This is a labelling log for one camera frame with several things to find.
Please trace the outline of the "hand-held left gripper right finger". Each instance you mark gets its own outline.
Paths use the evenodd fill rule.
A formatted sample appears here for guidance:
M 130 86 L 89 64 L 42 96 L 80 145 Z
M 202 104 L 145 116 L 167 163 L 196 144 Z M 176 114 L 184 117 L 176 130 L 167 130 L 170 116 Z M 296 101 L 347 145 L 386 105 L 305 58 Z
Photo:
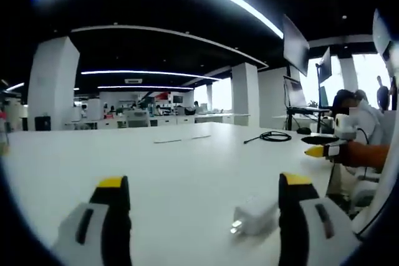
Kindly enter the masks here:
M 305 176 L 281 173 L 279 265 L 342 265 L 361 242 L 352 221 Z

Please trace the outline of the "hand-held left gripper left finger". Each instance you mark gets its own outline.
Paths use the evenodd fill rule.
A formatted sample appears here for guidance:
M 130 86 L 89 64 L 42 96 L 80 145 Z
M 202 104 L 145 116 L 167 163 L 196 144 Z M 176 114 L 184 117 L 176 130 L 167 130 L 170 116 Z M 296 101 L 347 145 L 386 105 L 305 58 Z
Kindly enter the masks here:
M 127 176 L 98 183 L 60 223 L 52 253 L 62 265 L 131 265 Z

